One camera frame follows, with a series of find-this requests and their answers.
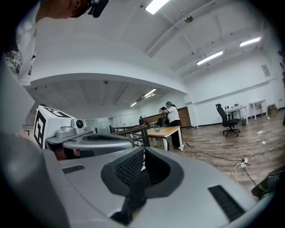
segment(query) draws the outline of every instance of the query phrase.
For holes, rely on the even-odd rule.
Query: person's neck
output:
[[[40,4],[40,8],[39,8],[39,11],[37,12],[37,16],[36,16],[36,23],[38,21],[40,21],[41,19],[45,18],[48,16],[48,7],[47,7],[47,3],[46,1],[41,1],[41,4]]]

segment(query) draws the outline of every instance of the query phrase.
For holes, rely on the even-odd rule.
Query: printed shirt graphic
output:
[[[19,23],[5,47],[6,65],[22,86],[29,86],[32,65],[36,58],[36,16],[40,2]]]

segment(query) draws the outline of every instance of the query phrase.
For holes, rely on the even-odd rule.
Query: white ceiling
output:
[[[260,15],[246,1],[170,0],[155,15],[145,10],[150,2],[110,0],[97,19],[90,15],[67,20],[44,19],[38,23],[37,39],[79,33],[97,37],[98,41],[125,42],[167,63],[182,78],[261,46],[239,48],[241,41],[262,35],[264,29]],[[193,22],[184,22],[185,15],[191,15]],[[224,50],[223,56],[207,64],[196,64],[220,50]],[[114,104],[124,85],[116,81],[107,85],[103,81],[65,81],[28,91],[46,105],[62,108],[80,103]],[[118,104],[130,105],[150,89],[130,84]]]
[[[142,95],[150,92],[153,87],[120,81],[79,80],[61,81],[47,86],[27,89],[35,99],[34,112],[39,104],[57,109],[69,109],[77,106],[116,105],[130,107]],[[157,89],[156,96],[164,95],[167,91]]]

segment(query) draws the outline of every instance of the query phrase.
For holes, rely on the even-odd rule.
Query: chair backrest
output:
[[[216,104],[216,107],[217,107],[217,111],[219,112],[219,114],[221,115],[223,119],[223,123],[226,123],[228,121],[228,117],[225,114],[223,108],[221,107],[221,104]]]

